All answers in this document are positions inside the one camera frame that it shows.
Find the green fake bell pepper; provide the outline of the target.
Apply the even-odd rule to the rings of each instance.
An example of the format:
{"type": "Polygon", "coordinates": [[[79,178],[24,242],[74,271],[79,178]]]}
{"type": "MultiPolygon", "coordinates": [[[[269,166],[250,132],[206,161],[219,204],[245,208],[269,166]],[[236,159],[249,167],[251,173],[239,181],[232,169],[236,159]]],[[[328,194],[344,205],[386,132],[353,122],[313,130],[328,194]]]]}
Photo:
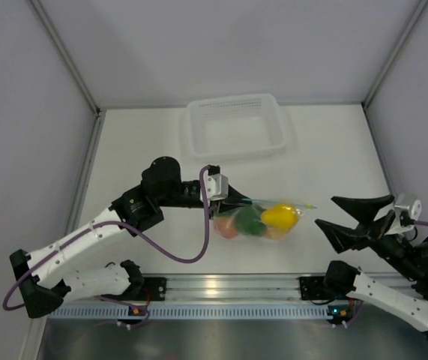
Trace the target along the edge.
{"type": "Polygon", "coordinates": [[[261,236],[267,229],[261,220],[263,212],[264,209],[257,205],[239,208],[234,219],[236,230],[246,236],[261,236]]]}

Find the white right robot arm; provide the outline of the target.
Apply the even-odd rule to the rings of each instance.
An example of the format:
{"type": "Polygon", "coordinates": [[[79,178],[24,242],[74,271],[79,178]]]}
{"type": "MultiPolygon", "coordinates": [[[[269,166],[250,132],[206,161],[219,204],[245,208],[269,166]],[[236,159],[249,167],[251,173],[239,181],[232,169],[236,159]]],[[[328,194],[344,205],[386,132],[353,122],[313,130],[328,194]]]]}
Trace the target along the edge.
{"type": "Polygon", "coordinates": [[[428,340],[428,237],[420,244],[407,234],[423,224],[421,201],[415,195],[377,198],[333,196],[332,201],[352,216],[352,229],[317,219],[333,249],[372,250],[392,269],[390,286],[358,267],[341,260],[329,263],[323,278],[325,292],[334,298],[346,296],[382,309],[408,323],[428,340]]]}

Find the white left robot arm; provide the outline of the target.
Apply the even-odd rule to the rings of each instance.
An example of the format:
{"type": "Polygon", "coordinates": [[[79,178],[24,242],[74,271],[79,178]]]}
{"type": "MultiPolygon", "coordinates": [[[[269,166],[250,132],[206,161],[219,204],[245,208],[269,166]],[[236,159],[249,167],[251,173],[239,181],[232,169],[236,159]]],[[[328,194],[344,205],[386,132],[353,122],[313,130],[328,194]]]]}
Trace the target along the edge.
{"type": "Polygon", "coordinates": [[[16,282],[2,307],[5,311],[23,308],[29,318],[38,319],[78,299],[135,300],[145,289],[145,279],[134,261],[111,262],[88,271],[80,270],[80,265],[127,237],[143,239],[177,263],[196,263],[207,251],[214,215],[252,203],[229,184],[219,166],[204,166],[198,179],[184,181],[176,159],[159,157],[142,172],[136,187],[125,191],[86,225],[39,250],[13,252],[9,260],[16,282]],[[145,234],[163,221],[164,208],[203,211],[204,241],[194,257],[176,256],[145,234]]]}

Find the clear zip top bag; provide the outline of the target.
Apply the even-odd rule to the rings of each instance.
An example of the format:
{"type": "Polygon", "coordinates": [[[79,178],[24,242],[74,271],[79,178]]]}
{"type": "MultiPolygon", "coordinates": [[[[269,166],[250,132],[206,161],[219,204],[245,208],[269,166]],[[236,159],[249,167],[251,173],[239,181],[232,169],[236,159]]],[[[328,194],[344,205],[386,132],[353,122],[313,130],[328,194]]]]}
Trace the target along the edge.
{"type": "Polygon", "coordinates": [[[211,210],[214,231],[225,239],[261,238],[283,240],[317,207],[293,199],[242,198],[232,203],[222,202],[211,210]]]}

